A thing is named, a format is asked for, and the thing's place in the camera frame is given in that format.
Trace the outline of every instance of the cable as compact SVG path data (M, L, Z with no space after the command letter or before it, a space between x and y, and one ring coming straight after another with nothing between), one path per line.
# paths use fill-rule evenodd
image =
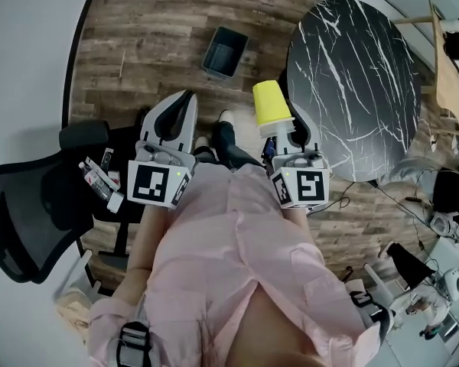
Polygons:
M332 204L330 204L329 206L326 206L324 207L323 209L320 209L318 211L314 211L314 212L309 212L308 214L308 217L310 217L311 215L314 215L315 213L319 213L319 212L323 212L323 211L326 211L328 208L330 208L331 206L335 205L336 203L340 203L340 209L342 208L345 208L346 206L348 206L350 204L350 197L346 197L345 196L345 193L352 187L352 185L354 185L355 182L352 182L343 192L342 194L340 195L340 198L338 200L335 200L332 202Z

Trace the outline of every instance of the black mesh chair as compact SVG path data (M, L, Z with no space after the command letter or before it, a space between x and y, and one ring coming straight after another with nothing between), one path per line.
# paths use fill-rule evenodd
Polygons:
M10 279L42 283L93 228L88 189L67 151L0 166L0 268Z

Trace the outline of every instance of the black marble table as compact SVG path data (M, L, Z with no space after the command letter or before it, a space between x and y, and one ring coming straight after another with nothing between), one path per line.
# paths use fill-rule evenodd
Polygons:
M402 160L420 116L421 83L399 30L374 7L327 0L292 37L289 99L318 126L332 172L380 177Z

